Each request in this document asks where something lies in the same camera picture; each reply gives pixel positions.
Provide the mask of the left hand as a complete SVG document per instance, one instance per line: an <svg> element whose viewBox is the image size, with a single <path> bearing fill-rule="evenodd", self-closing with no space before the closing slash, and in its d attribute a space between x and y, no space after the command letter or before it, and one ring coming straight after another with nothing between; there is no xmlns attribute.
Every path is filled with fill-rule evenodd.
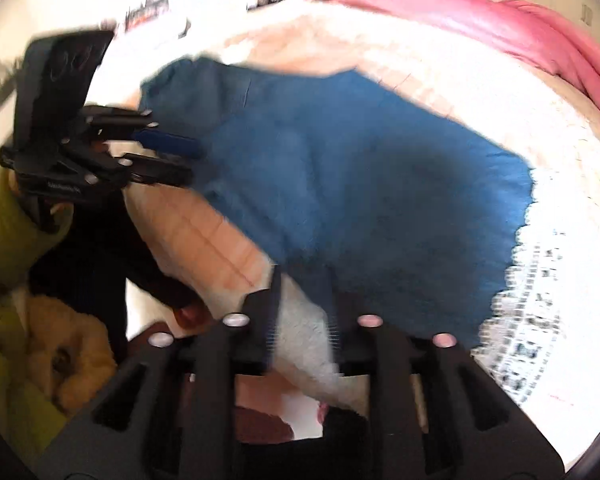
<svg viewBox="0 0 600 480"><path fill-rule="evenodd" d="M8 185L24 214L46 234L57 233L62 219L72 216L73 204L23 192L14 170L8 170Z"/></svg>

